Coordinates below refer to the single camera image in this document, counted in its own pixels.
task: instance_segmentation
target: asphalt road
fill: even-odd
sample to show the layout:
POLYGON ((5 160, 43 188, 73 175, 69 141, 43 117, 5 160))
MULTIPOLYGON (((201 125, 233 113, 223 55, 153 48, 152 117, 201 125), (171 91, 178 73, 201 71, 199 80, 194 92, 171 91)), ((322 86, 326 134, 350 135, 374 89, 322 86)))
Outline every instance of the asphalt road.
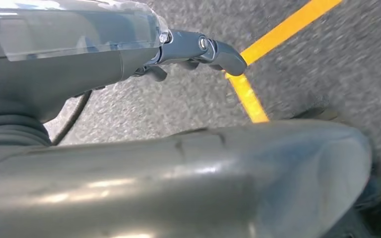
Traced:
MULTIPOLYGON (((307 0, 147 0, 176 29, 198 31, 239 51, 307 0)), ((133 78, 94 93, 64 144, 125 141, 203 126, 251 123, 230 83, 208 67, 166 68, 156 83, 133 78)), ((343 0, 250 66, 246 73, 271 119, 314 106, 337 109, 368 135, 381 159, 381 0, 343 0)), ((54 135, 75 107, 47 124, 54 135)))

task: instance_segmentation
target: yellow line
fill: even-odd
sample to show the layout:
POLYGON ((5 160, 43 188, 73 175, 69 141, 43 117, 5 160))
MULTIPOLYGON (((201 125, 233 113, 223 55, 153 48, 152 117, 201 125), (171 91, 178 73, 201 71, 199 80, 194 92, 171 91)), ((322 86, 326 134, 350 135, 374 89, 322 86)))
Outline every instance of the yellow line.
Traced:
MULTIPOLYGON (((342 0, 311 0, 300 10, 296 11, 281 24, 253 43, 249 48, 244 50, 242 52, 243 58, 248 65, 254 63, 341 2, 342 0)), ((235 88, 252 122, 269 121, 248 79, 244 75, 235 77, 229 74, 226 74, 226 78, 230 80, 235 88)))
POLYGON ((269 121, 268 116, 260 105, 259 100, 256 97, 255 92, 251 88, 248 79, 244 74, 240 76, 227 75, 237 96, 242 102, 243 107, 248 113, 253 123, 267 122, 269 121))

